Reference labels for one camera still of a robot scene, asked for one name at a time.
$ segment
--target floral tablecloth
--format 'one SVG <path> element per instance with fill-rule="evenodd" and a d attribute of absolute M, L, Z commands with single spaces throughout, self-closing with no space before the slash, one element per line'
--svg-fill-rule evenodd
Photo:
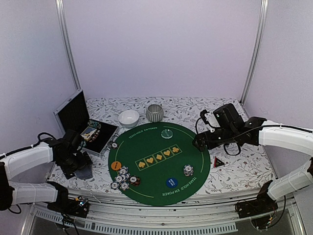
<path fill-rule="evenodd" d="M 150 104 L 162 104 L 164 108 L 164 122 L 172 122 L 189 128 L 195 132 L 195 123 L 200 111 L 209 112 L 218 107 L 232 103 L 239 114 L 247 120 L 241 105 L 235 99 L 203 98 L 203 97 L 132 97 L 132 98 L 102 98 L 87 100 L 87 108 L 91 119 L 117 125 L 118 115 L 125 110 L 136 110 L 140 113 L 139 124 L 148 122 L 145 117 L 146 108 Z M 198 123 L 199 132 L 207 130 L 202 121 Z M 119 134 L 127 131 L 120 128 Z M 238 151 L 237 147 L 228 150 L 230 154 Z M 55 166 L 49 180 L 55 181 L 67 188 L 86 190 L 89 192 L 118 193 L 119 190 L 111 189 L 111 177 L 108 169 L 109 151 L 97 157 L 90 155 L 93 160 L 93 175 L 90 180 L 71 178 L 67 180 L 61 169 Z M 241 191 L 260 188 L 263 183 L 274 177 L 273 170 L 263 148 L 247 145 L 242 147 L 241 154 L 230 156 L 222 147 L 210 150 L 211 170 L 209 176 L 196 194 L 213 194 Z M 214 159 L 217 157 L 225 165 L 214 168 Z"/>

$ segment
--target green poker mat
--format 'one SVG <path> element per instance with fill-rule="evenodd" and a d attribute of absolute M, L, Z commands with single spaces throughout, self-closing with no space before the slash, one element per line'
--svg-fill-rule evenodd
<path fill-rule="evenodd" d="M 173 132 L 170 139 L 161 136 L 164 129 Z M 130 184 L 128 190 L 121 190 L 129 198 L 151 206 L 185 200 L 201 188 L 210 171 L 208 151 L 200 152 L 192 145 L 195 135 L 183 126 L 167 122 L 130 129 L 116 139 L 118 147 L 110 150 L 108 166 L 112 180 L 118 170 L 111 165 L 117 161 L 128 167 L 131 176 L 140 178 L 139 186 Z M 193 167 L 192 176 L 184 175 L 187 164 Z"/>

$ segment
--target white wall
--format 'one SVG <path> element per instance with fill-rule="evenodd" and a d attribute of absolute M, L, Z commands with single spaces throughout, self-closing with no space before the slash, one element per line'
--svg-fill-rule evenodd
<path fill-rule="evenodd" d="M 67 0 L 86 97 L 240 98 L 259 0 Z"/>
<path fill-rule="evenodd" d="M 52 111 L 74 91 L 55 1 L 1 1 L 0 153 L 35 143 L 42 131 L 60 137 Z M 18 179 L 40 182 L 45 172 L 39 167 Z M 21 232 L 23 210 L 0 211 L 1 235 Z"/>
<path fill-rule="evenodd" d="M 313 1 L 271 0 L 246 110 L 276 122 L 313 128 Z M 267 147 L 279 176 L 309 156 Z M 312 234 L 313 187 L 295 194 L 306 231 Z"/>

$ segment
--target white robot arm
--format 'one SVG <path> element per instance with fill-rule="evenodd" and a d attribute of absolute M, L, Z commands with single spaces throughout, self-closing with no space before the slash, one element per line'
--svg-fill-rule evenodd
<path fill-rule="evenodd" d="M 6 181 L 14 188 L 12 191 L 11 205 L 30 203 L 30 202 L 55 202 L 58 191 L 50 184 L 26 184 L 15 183 L 12 179 L 18 174 L 25 172 L 35 166 L 50 163 L 53 161 L 52 148 L 45 142 L 28 150 L 18 152 L 8 156 L 0 162 L 2 172 L 6 173 Z"/>
<path fill-rule="evenodd" d="M 207 115 L 203 110 L 200 118 L 210 126 L 208 131 L 196 135 L 193 145 L 204 151 L 219 145 L 236 143 L 240 147 L 271 145 L 313 155 L 313 131 L 275 123 L 261 117 L 251 117 L 244 122 L 232 104 L 226 104 Z M 238 203 L 239 217 L 247 217 L 272 211 L 276 200 L 294 191 L 313 184 L 313 158 L 290 174 L 265 183 L 256 200 Z"/>
<path fill-rule="evenodd" d="M 278 125 L 265 121 L 262 126 Z M 313 133 L 287 127 L 264 127 L 259 131 L 259 144 L 278 146 L 313 156 Z M 282 178 L 274 179 L 268 187 L 269 197 L 277 199 L 313 184 L 313 159 Z"/>
<path fill-rule="evenodd" d="M 86 217 L 89 208 L 86 199 L 69 199 L 68 190 L 55 182 L 30 184 L 12 181 L 18 174 L 50 162 L 56 162 L 68 179 L 77 174 L 82 176 L 90 170 L 90 157 L 77 150 L 82 141 L 78 133 L 69 130 L 58 140 L 41 140 L 39 136 L 35 145 L 0 156 L 0 211 L 17 204 L 47 202 L 51 210 Z"/>

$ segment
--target red triangle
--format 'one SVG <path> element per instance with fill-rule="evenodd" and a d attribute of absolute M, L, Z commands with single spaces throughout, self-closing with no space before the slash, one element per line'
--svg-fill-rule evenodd
<path fill-rule="evenodd" d="M 214 167 L 219 167 L 219 166 L 222 166 L 222 165 L 225 165 L 225 163 L 223 163 L 220 159 L 218 159 L 217 157 L 215 157 L 215 160 L 214 160 Z"/>

